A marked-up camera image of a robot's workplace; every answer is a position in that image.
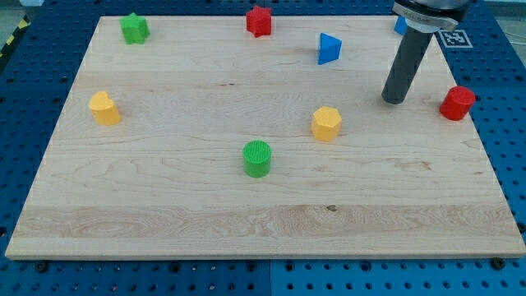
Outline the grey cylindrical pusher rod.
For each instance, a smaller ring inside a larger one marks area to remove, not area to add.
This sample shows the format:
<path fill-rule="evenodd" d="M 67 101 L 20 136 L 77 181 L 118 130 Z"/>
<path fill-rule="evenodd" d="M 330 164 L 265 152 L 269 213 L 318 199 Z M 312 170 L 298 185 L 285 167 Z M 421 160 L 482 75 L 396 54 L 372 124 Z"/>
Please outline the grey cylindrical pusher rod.
<path fill-rule="evenodd" d="M 386 103 L 404 102 L 431 37 L 432 33 L 422 33 L 411 27 L 406 29 L 381 93 Z"/>

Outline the blue block behind arm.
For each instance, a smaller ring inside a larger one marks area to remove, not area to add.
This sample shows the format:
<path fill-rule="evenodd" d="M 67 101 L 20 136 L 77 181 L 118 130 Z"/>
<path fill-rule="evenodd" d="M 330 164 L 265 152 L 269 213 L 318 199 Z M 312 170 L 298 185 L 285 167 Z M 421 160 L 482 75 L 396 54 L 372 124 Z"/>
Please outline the blue block behind arm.
<path fill-rule="evenodd" d="M 405 35 L 407 27 L 406 19 L 403 16 L 398 16 L 394 25 L 394 31 L 399 35 Z"/>

